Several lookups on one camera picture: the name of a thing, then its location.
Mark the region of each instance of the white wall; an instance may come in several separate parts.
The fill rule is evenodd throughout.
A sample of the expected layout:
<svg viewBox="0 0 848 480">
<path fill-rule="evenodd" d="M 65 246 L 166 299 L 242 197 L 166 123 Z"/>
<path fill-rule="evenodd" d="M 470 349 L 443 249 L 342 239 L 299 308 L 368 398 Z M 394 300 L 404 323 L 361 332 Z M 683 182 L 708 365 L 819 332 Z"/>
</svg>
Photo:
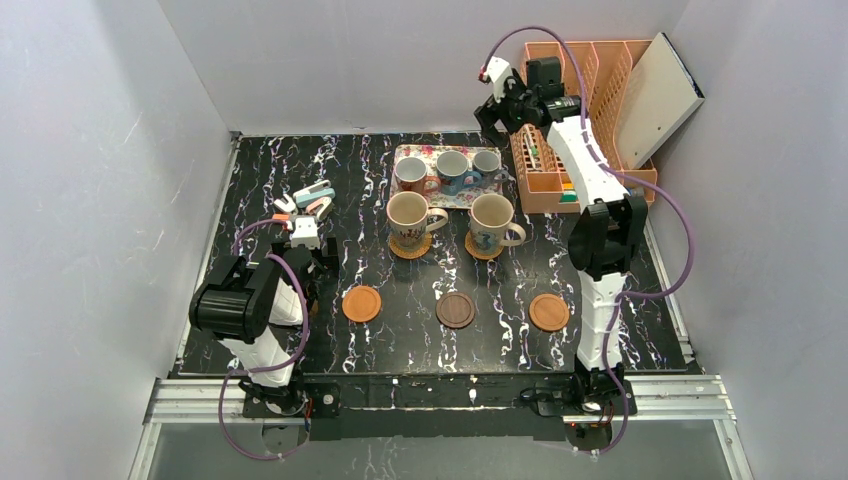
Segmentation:
<svg viewBox="0 0 848 480">
<path fill-rule="evenodd" d="M 566 39 L 653 38 L 683 1 L 160 0 L 230 130 L 245 133 L 478 128 L 480 65 L 528 24 Z M 513 37 L 498 54 L 520 60 Z"/>
<path fill-rule="evenodd" d="M 126 478 L 227 151 L 155 0 L 0 2 L 0 477 Z"/>
<path fill-rule="evenodd" d="M 692 0 L 671 33 L 707 98 L 660 167 L 700 240 L 680 303 L 757 478 L 848 470 L 846 9 Z M 679 222 L 667 205 L 651 217 L 679 272 Z"/>
</svg>

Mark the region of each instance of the floral tray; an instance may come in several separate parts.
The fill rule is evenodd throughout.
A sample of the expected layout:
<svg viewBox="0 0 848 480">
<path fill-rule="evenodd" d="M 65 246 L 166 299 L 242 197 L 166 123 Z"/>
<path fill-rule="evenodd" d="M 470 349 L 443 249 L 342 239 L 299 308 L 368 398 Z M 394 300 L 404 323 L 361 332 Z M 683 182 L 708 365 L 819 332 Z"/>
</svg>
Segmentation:
<svg viewBox="0 0 848 480">
<path fill-rule="evenodd" d="M 488 150 L 500 158 L 501 152 L 496 148 L 486 147 L 454 147 L 450 145 L 398 145 L 395 150 L 395 161 L 406 157 L 418 157 L 427 165 L 427 175 L 436 175 L 436 159 L 439 155 L 449 151 L 456 150 L 468 159 L 468 168 L 471 168 L 471 159 L 478 152 Z M 389 196 L 394 195 L 398 191 L 398 185 L 392 176 L 392 185 L 389 191 Z M 431 207 L 435 208 L 461 208 L 470 209 L 471 202 L 484 193 L 503 194 L 503 184 L 498 183 L 487 188 L 472 187 L 466 188 L 458 195 L 445 195 L 441 192 L 433 192 L 426 195 Z"/>
</svg>

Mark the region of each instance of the black marble tabletop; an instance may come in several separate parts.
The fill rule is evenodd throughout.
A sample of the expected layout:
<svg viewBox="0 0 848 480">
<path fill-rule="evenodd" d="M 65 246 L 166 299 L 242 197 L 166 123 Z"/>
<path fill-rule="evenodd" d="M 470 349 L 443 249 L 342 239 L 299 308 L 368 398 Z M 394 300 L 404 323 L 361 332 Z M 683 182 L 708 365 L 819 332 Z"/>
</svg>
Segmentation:
<svg viewBox="0 0 848 480">
<path fill-rule="evenodd" d="M 394 151 L 402 144 L 490 146 L 477 133 L 327 135 L 245 138 L 233 167 L 212 247 L 210 264 L 228 252 L 235 235 L 270 218 L 272 202 L 318 180 L 332 182 L 335 209 L 320 227 L 338 239 L 341 271 L 320 285 L 318 313 L 301 367 L 307 374 L 521 373 L 571 371 L 580 338 L 580 282 L 566 239 L 577 215 L 526 215 L 514 180 L 504 195 L 515 201 L 515 221 L 528 233 L 520 247 L 496 260 L 478 261 L 463 246 L 468 213 L 450 212 L 447 226 L 433 233 L 422 258 L 403 260 L 388 248 L 385 205 Z M 501 151 L 512 169 L 509 149 Z M 249 236 L 242 254 L 256 261 L 270 249 L 278 227 Z M 344 294 L 356 285 L 376 288 L 380 315 L 366 324 L 341 312 Z M 658 291 L 659 279 L 645 245 L 632 262 L 627 289 Z M 451 330 L 435 317 L 439 296 L 468 294 L 477 315 L 468 327 Z M 568 326 L 546 333 L 529 319 L 527 308 L 542 293 L 561 296 L 572 313 Z M 684 370 L 683 354 L 664 301 L 627 301 L 622 308 L 620 344 L 632 370 Z M 295 329 L 275 329 L 293 350 Z M 209 336 L 192 330 L 174 374 L 223 375 L 233 355 Z"/>
</svg>

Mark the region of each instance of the orange plastic organizer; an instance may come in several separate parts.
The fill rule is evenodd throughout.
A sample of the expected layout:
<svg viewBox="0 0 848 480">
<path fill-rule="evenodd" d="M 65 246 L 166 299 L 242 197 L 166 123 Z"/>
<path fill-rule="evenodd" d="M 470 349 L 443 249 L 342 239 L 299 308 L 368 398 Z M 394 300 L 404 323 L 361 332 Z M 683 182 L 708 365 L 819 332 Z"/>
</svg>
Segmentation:
<svg viewBox="0 0 848 480">
<path fill-rule="evenodd" d="M 589 119 L 601 152 L 611 167 L 621 170 L 615 145 L 615 129 L 621 102 L 633 65 L 642 57 L 650 40 L 567 42 L 574 53 L 586 84 Z M 533 58 L 559 57 L 566 93 L 579 94 L 577 74 L 571 61 L 557 42 L 530 42 L 524 45 L 521 77 L 526 81 L 525 62 Z M 563 184 L 571 183 L 562 161 L 554 153 L 539 130 L 525 125 L 510 138 L 518 191 L 524 213 L 579 213 L 576 200 L 570 200 Z M 639 170 L 621 170 L 652 184 L 657 183 L 657 170 L 650 160 Z M 625 187 L 636 187 L 624 182 Z M 648 205 L 654 203 L 653 190 L 644 192 Z"/>
</svg>

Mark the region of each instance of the round wooden coaster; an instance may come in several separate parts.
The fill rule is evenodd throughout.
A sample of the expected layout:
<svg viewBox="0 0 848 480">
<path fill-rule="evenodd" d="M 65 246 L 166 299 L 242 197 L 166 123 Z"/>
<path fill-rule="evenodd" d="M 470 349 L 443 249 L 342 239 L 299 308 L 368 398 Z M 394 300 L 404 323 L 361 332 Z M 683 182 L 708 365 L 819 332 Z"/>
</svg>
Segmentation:
<svg viewBox="0 0 848 480">
<path fill-rule="evenodd" d="M 464 293 L 446 293 L 436 302 L 436 317 L 448 328 L 466 327 L 474 320 L 474 302 Z"/>
<path fill-rule="evenodd" d="M 370 322 L 380 313 L 383 300 L 371 287 L 353 287 L 342 299 L 342 311 L 351 322 Z"/>
<path fill-rule="evenodd" d="M 530 302 L 530 320 L 545 332 L 557 332 L 565 328 L 570 315 L 563 299 L 550 293 L 543 293 Z"/>
<path fill-rule="evenodd" d="M 467 250 L 468 253 L 477 260 L 491 260 L 493 258 L 497 258 L 498 255 L 503 253 L 503 245 L 499 246 L 498 249 L 495 250 L 495 253 L 483 255 L 474 248 L 474 242 L 471 240 L 471 232 L 469 231 L 465 234 L 465 250 Z"/>
<path fill-rule="evenodd" d="M 421 246 L 414 251 L 404 250 L 397 244 L 395 237 L 389 235 L 389 249 L 400 258 L 405 258 L 406 260 L 415 260 L 416 258 L 423 257 L 428 250 L 430 250 L 430 245 L 433 244 L 433 236 L 429 233 L 424 235 L 424 241 L 421 243 Z"/>
</svg>

